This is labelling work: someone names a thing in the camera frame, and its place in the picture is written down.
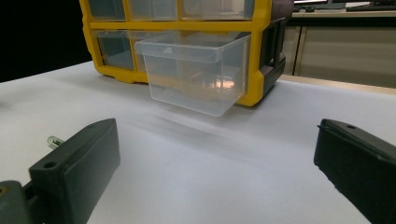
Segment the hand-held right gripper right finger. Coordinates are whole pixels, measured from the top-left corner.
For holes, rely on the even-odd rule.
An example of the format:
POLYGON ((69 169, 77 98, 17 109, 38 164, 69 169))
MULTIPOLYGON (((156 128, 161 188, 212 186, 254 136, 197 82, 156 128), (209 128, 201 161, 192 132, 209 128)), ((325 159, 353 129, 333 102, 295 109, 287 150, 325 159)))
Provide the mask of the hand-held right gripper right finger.
POLYGON ((396 146, 338 120, 318 128, 314 164, 372 224, 396 224, 396 146))

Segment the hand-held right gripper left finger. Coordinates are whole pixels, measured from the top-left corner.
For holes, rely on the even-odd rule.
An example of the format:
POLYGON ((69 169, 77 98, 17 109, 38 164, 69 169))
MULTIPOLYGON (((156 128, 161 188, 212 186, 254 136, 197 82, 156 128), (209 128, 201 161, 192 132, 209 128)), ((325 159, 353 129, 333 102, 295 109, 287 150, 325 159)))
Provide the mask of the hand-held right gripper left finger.
POLYGON ((29 168, 43 224, 86 224, 120 166, 117 122, 90 124, 29 168))

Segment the small green glass component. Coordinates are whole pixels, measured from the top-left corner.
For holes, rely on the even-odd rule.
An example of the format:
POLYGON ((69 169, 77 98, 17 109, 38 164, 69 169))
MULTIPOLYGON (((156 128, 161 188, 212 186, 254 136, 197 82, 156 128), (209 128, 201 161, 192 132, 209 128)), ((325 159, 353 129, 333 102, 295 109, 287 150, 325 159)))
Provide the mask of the small green glass component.
POLYGON ((47 142, 51 147, 59 147, 64 143, 64 140, 52 135, 47 139, 47 142))

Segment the clear plastic drawer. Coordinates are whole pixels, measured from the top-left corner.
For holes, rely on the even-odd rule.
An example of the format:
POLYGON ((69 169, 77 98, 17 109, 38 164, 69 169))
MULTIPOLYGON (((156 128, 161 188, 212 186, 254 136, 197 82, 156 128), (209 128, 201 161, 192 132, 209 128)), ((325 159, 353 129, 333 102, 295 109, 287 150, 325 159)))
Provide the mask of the clear plastic drawer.
POLYGON ((177 0, 129 0, 132 21, 175 21, 177 0))
POLYGON ((179 32, 135 43, 151 97, 210 116, 223 115, 247 91, 250 35, 179 32))
POLYGON ((122 0, 89 0, 92 17, 97 21, 124 21, 122 0))
POLYGON ((248 21, 255 0, 180 0, 181 18, 195 21, 248 21))
POLYGON ((134 69, 129 34, 126 30, 95 31, 104 65, 134 69))

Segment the yellow drawer organizer cabinet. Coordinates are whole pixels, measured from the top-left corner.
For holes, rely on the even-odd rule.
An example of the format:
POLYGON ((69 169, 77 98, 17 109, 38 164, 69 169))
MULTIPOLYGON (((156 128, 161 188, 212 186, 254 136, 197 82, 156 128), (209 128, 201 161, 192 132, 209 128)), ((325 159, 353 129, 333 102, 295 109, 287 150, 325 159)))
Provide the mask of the yellow drawer organizer cabinet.
POLYGON ((134 40, 130 39, 134 69, 104 65, 95 31, 126 30, 127 32, 180 31, 184 35, 195 32, 226 34, 245 32, 251 35, 249 48, 247 92, 236 102, 239 105, 257 104, 273 87, 285 67, 282 52, 286 22, 291 18, 293 0, 255 0, 252 18, 248 21, 195 21, 181 18, 181 4, 177 0, 175 21, 132 21, 129 0, 122 0, 124 21, 97 21, 92 17, 89 0, 79 0, 82 11, 83 34, 95 69, 106 76, 126 83, 146 83, 146 73, 138 67, 134 40))

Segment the beige cabinet desk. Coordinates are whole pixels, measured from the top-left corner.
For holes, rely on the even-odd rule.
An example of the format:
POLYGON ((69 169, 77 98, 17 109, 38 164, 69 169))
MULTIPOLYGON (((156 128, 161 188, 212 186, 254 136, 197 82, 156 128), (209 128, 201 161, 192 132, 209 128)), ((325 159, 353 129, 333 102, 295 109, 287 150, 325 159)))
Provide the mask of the beige cabinet desk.
POLYGON ((287 75, 396 89, 396 10, 303 10, 288 21, 287 75))

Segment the black keyboard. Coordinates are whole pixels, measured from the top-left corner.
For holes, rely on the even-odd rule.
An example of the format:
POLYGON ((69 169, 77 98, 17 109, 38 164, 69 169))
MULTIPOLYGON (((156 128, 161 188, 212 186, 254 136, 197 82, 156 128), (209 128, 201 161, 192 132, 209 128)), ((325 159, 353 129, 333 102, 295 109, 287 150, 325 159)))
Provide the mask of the black keyboard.
POLYGON ((347 7, 346 12, 363 12, 363 11, 392 11, 396 10, 396 5, 364 5, 356 7, 347 7))

